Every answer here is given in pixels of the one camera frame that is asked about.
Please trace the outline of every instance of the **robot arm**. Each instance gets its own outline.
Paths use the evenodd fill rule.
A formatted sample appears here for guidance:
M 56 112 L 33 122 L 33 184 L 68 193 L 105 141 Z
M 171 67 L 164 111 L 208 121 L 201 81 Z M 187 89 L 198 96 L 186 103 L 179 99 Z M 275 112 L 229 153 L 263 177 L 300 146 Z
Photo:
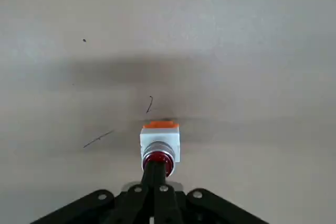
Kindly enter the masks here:
M 166 183 L 180 161 L 177 124 L 152 122 L 144 126 L 140 139 L 140 184 L 117 196 L 94 191 L 32 224 L 144 224 L 153 217 L 155 224 L 267 224 L 206 189 L 185 195 Z

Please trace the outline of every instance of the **metal screw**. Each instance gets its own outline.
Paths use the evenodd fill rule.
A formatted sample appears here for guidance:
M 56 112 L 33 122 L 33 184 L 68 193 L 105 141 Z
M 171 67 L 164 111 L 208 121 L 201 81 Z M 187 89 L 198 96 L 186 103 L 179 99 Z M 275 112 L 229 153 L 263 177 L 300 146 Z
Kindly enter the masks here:
M 142 191 L 142 188 L 141 188 L 140 186 L 138 186 L 138 187 L 136 187 L 136 188 L 134 189 L 134 191 L 135 191 L 136 193 L 139 193 L 139 192 Z
M 106 195 L 106 194 L 101 194 L 101 195 L 98 196 L 98 199 L 99 199 L 99 200 L 104 200 L 104 199 L 106 199 L 106 198 L 107 198 L 107 195 Z
M 168 191 L 168 187 L 165 185 L 160 186 L 160 191 Z
M 193 196 L 194 196 L 194 198 L 196 198 L 196 199 L 200 199 L 200 198 L 203 197 L 203 195 L 202 195 L 202 193 L 201 193 L 200 191 L 194 191 L 194 192 L 193 192 Z

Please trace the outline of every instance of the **red button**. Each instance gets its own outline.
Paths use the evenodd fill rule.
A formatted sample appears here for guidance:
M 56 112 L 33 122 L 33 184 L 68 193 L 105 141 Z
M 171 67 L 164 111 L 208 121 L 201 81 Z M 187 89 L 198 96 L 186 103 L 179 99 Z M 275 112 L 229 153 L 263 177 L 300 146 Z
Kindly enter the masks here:
M 168 177 L 173 170 L 174 165 L 172 159 L 163 152 L 152 152 L 149 154 L 148 157 L 143 161 L 143 169 L 145 169 L 148 161 L 166 163 L 166 177 Z

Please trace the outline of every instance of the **white surface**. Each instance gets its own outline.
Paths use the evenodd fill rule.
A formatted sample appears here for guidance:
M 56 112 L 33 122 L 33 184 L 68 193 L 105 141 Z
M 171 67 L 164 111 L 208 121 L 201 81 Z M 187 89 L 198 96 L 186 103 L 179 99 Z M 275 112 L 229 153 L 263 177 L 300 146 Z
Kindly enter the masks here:
M 1 223 L 140 180 L 142 120 L 162 117 L 185 190 L 334 223 L 335 17 L 336 0 L 0 0 Z
M 154 142 L 166 143 L 174 152 L 174 161 L 176 163 L 180 162 L 181 145 L 179 127 L 168 129 L 143 128 L 140 133 L 141 160 L 143 160 L 143 152 Z

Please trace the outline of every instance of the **orange button cap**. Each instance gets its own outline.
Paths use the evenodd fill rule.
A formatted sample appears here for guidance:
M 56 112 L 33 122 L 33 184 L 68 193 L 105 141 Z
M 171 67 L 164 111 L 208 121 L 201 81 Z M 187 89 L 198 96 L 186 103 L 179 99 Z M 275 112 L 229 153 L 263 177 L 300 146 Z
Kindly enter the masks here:
M 179 127 L 178 123 L 174 123 L 173 121 L 152 121 L 150 124 L 146 124 L 143 126 L 144 129 L 150 128 L 177 128 Z

